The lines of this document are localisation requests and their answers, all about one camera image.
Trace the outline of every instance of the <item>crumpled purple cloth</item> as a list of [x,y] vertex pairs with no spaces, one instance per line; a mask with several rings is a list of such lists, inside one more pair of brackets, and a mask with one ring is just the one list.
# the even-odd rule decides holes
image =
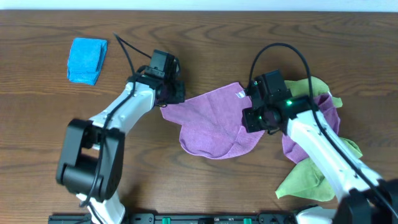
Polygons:
[[[331,95],[325,93],[314,97],[313,100],[318,105],[319,110],[323,113],[332,130],[338,134],[340,118],[338,117],[337,110],[333,105]],[[284,149],[285,156],[296,164],[308,158],[308,154],[304,151],[304,149],[302,149],[296,142],[286,135],[282,136],[282,147]]]
[[232,83],[160,110],[164,119],[182,125],[180,143],[189,154],[209,159],[241,156],[264,134],[249,134],[242,125],[242,110],[251,107],[249,97],[236,96],[242,90]]

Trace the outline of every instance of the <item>pink cloth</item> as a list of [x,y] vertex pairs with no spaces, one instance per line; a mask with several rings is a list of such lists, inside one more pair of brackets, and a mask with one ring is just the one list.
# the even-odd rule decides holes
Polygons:
[[180,143],[187,153],[209,159],[241,156],[264,134],[249,134],[242,125],[242,110],[251,107],[249,97],[236,96],[242,90],[232,83],[160,110],[164,119],[182,125]]
[[[331,96],[328,93],[325,93],[315,97],[313,100],[318,105],[319,110],[323,113],[332,130],[338,134],[340,118],[337,115],[337,110],[333,105]],[[304,149],[302,149],[296,142],[293,142],[293,140],[286,135],[282,136],[282,147],[284,149],[285,156],[296,164],[308,158],[308,154],[304,151]]]

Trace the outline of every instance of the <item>green cloth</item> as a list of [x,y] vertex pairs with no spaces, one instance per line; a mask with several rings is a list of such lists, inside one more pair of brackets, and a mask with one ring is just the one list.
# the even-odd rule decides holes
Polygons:
[[[328,85],[325,82],[323,82],[322,80],[320,80],[319,78],[312,77],[311,81],[312,81],[312,91],[313,91],[314,97],[330,92]],[[286,80],[285,84],[286,84],[287,88],[290,88],[290,91],[292,92],[292,96],[300,96],[300,95],[309,95],[310,94],[307,78],[305,78],[303,80],[299,80],[299,81]],[[336,97],[332,96],[331,99],[333,100],[333,104],[336,108],[341,108],[343,106],[343,102],[341,101],[341,98],[336,98]]]
[[[328,85],[319,78],[312,77],[311,81],[314,96],[330,93]],[[293,96],[309,95],[307,78],[299,81],[287,80],[285,84],[287,88],[290,88]],[[341,98],[332,97],[332,100],[336,108],[343,106]],[[345,138],[340,139],[357,158],[362,156],[361,150],[355,142]],[[318,200],[320,202],[329,201],[335,196],[329,182],[311,158],[299,162],[283,183],[281,183],[275,193],[278,198],[285,195],[293,195],[296,197]]]
[[[362,156],[359,147],[351,140],[340,138],[357,158]],[[311,160],[299,162],[276,190],[278,198],[285,195],[327,202],[335,197],[331,185]]]

